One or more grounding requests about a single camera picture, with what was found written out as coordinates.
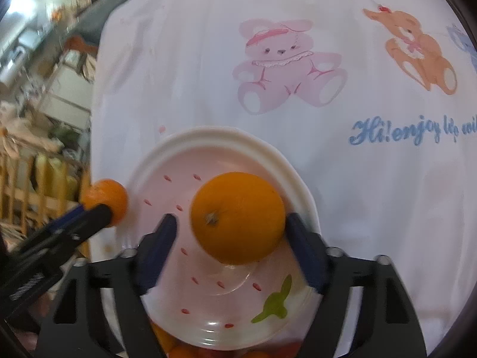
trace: brown bear print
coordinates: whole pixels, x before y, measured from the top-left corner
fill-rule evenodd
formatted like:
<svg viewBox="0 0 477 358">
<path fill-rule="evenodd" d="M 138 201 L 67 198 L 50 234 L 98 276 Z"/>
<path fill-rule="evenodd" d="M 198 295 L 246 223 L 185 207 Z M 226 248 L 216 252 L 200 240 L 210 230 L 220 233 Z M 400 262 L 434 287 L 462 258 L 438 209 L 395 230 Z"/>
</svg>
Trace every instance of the brown bear print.
<svg viewBox="0 0 477 358">
<path fill-rule="evenodd" d="M 379 6 L 379 12 L 363 9 L 371 20 L 379 21 L 393 35 L 385 48 L 397 65 L 426 90 L 431 84 L 451 95 L 457 89 L 457 76 L 449 61 L 442 56 L 436 40 L 421 30 L 421 23 L 406 12 Z"/>
</svg>

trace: pink plate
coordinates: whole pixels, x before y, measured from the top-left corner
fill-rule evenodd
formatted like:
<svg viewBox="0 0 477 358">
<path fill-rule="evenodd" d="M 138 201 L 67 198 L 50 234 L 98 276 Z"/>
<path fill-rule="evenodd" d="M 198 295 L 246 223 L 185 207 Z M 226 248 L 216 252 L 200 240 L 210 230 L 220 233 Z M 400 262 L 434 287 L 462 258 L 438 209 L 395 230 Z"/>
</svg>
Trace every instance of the pink plate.
<svg viewBox="0 0 477 358">
<path fill-rule="evenodd" d="M 311 300 L 285 239 L 264 260 L 242 266 L 219 263 L 197 243 L 189 223 L 191 200 L 205 182 L 232 171 L 268 180 L 287 210 L 319 231 L 313 198 L 279 151 L 234 128 L 200 127 L 164 139 L 135 171 L 127 187 L 129 213 L 116 237 L 118 250 L 136 246 L 165 213 L 177 216 L 176 242 L 143 302 L 168 333 L 218 350 L 270 339 Z"/>
</svg>

